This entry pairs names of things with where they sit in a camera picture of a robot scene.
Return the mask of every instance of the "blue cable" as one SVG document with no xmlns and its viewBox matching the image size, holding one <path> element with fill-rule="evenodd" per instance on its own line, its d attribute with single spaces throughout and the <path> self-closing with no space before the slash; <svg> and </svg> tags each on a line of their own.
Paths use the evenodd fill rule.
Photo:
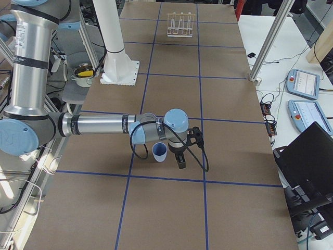
<svg viewBox="0 0 333 250">
<path fill-rule="evenodd" d="M 319 211 L 315 212 L 314 215 L 311 217 L 308 225 L 308 233 L 306 234 L 306 250 L 309 250 L 309 233 L 310 233 L 310 226 L 313 218 L 319 213 Z"/>
</svg>

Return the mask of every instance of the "metal pole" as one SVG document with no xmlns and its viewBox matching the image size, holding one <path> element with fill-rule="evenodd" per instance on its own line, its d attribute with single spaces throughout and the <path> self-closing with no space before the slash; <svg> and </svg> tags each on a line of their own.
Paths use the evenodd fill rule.
<svg viewBox="0 0 333 250">
<path fill-rule="evenodd" d="M 258 58 L 255 61 L 255 64 L 253 65 L 252 71 L 249 76 L 249 80 L 252 82 L 256 82 L 257 86 L 259 86 L 259 84 L 261 83 L 261 79 L 257 79 L 261 66 L 263 65 L 264 61 L 266 60 L 266 57 L 267 57 L 268 53 L 270 52 L 270 49 L 276 39 L 276 36 L 279 33 L 284 21 L 286 20 L 286 17 L 294 2 L 295 2 L 295 0 L 284 0 L 282 2 L 280 10 L 277 13 L 277 16 L 272 24 L 272 27 L 266 37 L 264 44 L 262 45 Z"/>
<path fill-rule="evenodd" d="M 90 62 L 92 63 L 93 68 L 96 69 L 99 65 L 98 58 L 97 58 L 96 52 L 93 48 L 92 42 L 88 36 L 88 31 L 85 26 L 85 21 L 84 21 L 81 10 L 80 10 L 80 22 L 81 22 L 81 25 L 80 25 L 80 29 L 79 29 L 79 34 L 81 36 L 85 50 L 88 53 Z"/>
<path fill-rule="evenodd" d="M 9 49 L 7 44 L 1 38 L 0 38 L 0 52 L 2 52 L 2 54 L 4 54 L 6 60 L 9 62 L 9 64 L 11 66 L 13 66 L 14 65 L 14 63 L 12 61 L 13 53 L 11 52 L 11 50 Z"/>
</svg>

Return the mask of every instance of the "cup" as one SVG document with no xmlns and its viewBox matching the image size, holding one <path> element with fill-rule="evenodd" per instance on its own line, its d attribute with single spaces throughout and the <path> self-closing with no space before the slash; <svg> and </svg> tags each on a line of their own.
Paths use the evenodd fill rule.
<svg viewBox="0 0 333 250">
<path fill-rule="evenodd" d="M 167 157 L 168 148 L 163 142 L 155 143 L 152 147 L 152 155 L 159 163 Z"/>
<path fill-rule="evenodd" d="M 71 79 L 76 82 L 76 84 L 80 87 L 87 88 L 92 85 L 92 78 L 93 77 L 76 77 L 71 75 Z"/>
</svg>

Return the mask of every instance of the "brown tabletop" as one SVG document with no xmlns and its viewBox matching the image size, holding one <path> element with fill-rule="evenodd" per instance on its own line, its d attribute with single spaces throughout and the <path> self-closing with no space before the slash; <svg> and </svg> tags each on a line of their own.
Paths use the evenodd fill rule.
<svg viewBox="0 0 333 250">
<path fill-rule="evenodd" d="M 167 37 L 172 12 L 196 14 L 192 38 Z M 97 80 L 81 114 L 181 108 L 210 170 L 134 158 L 126 134 L 73 136 L 25 249 L 297 250 L 233 7 L 129 2 L 120 22 L 137 83 Z"/>
</svg>

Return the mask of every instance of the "white surface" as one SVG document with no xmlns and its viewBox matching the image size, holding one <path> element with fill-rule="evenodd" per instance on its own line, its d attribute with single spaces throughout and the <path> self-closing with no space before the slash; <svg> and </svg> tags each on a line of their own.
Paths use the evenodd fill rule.
<svg viewBox="0 0 333 250">
<path fill-rule="evenodd" d="M 259 51 L 264 40 L 266 39 L 273 21 L 274 17 L 240 17 L 239 28 L 247 54 L 251 52 L 254 52 L 257 55 L 259 54 Z M 295 55 L 304 51 L 306 48 L 308 48 L 307 43 L 295 25 L 294 21 L 291 18 L 287 18 L 270 50 L 270 53 L 267 56 L 266 61 L 294 57 Z M 257 87 L 257 90 L 261 91 L 258 91 L 259 100 L 261 99 L 262 94 L 265 95 L 267 93 L 272 93 L 276 97 L 279 93 L 278 87 L 280 86 L 281 89 L 284 88 L 285 79 L 288 75 L 288 72 L 292 68 L 320 75 L 322 80 L 320 81 L 319 87 L 322 89 L 333 89 L 333 86 L 328 80 L 327 76 L 322 73 L 322 68 L 320 65 L 309 64 L 306 60 L 305 57 L 308 51 L 309 49 L 299 57 L 296 56 L 293 59 L 281 60 L 278 64 L 268 64 L 263 66 L 258 75 L 263 79 L 261 85 Z M 253 65 L 255 58 L 248 58 L 248 61 L 250 65 Z M 268 96 L 264 101 L 271 101 L 271 99 L 272 98 Z M 277 136 L 275 137 L 274 148 L 289 145 L 300 134 L 300 132 L 296 129 L 293 121 L 291 120 L 288 111 L 287 104 L 291 99 L 306 100 L 305 98 L 286 92 L 285 88 L 285 91 L 281 92 L 280 95 L 276 98 L 276 101 L 272 103 L 271 113 L 277 119 Z M 333 116 L 332 100 L 333 92 L 319 93 L 319 98 L 317 101 L 319 102 L 326 117 Z M 333 120 L 329 120 L 329 123 L 331 126 L 333 126 Z M 299 249 L 306 249 L 305 241 L 299 244 Z M 333 249 L 333 235 L 330 235 L 321 241 L 317 241 L 314 238 L 311 238 L 309 240 L 309 249 Z"/>
<path fill-rule="evenodd" d="M 318 22 L 323 18 L 324 14 L 327 12 L 330 5 L 326 4 L 326 0 L 316 0 L 308 1 L 307 7 L 312 15 L 318 20 Z M 323 28 L 329 24 L 333 19 L 333 7 L 329 10 L 326 17 L 322 21 Z"/>
</svg>

